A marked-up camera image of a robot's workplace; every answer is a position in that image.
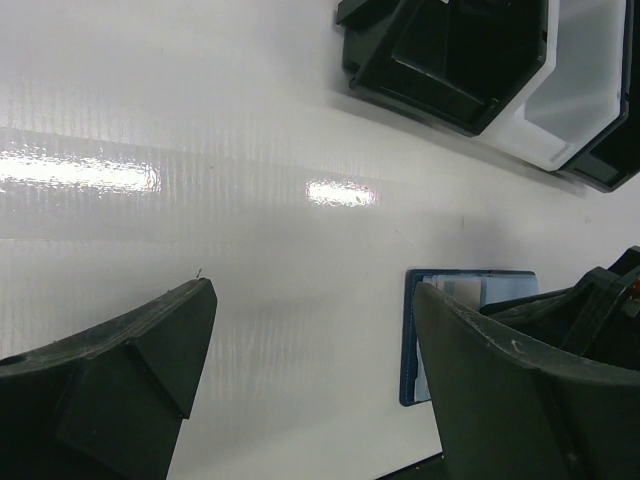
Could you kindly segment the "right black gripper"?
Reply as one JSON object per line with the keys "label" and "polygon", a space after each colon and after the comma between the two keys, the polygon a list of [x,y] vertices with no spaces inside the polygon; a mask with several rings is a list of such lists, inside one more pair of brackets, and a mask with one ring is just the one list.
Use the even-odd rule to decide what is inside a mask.
{"label": "right black gripper", "polygon": [[639,248],[570,288],[488,304],[480,313],[565,352],[637,371]]}

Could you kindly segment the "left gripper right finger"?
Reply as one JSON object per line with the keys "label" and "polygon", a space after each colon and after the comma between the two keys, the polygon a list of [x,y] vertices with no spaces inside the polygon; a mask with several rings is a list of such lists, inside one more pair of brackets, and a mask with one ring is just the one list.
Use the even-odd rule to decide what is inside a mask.
{"label": "left gripper right finger", "polygon": [[451,479],[636,479],[639,374],[481,315],[433,409]]}

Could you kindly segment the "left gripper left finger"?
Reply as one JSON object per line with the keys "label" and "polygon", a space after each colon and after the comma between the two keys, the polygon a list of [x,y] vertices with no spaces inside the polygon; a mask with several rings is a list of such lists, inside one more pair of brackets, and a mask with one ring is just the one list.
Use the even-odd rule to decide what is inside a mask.
{"label": "left gripper left finger", "polygon": [[210,280],[1,362],[5,479],[163,479],[213,332]]}

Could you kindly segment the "blue leather card holder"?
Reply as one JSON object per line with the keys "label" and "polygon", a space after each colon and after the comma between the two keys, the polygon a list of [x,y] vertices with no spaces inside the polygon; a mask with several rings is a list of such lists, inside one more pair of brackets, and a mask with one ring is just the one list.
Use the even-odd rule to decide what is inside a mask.
{"label": "blue leather card holder", "polygon": [[404,407],[435,401],[438,407],[461,387],[447,387],[450,376],[467,364],[465,324],[481,307],[539,293],[537,276],[526,270],[420,269],[406,272],[399,403]]}

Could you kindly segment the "black white card tray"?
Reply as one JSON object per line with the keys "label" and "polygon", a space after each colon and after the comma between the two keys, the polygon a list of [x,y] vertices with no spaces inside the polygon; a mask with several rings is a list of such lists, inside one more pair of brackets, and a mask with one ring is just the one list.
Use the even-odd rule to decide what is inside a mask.
{"label": "black white card tray", "polygon": [[359,96],[612,192],[639,172],[635,1],[342,1]]}

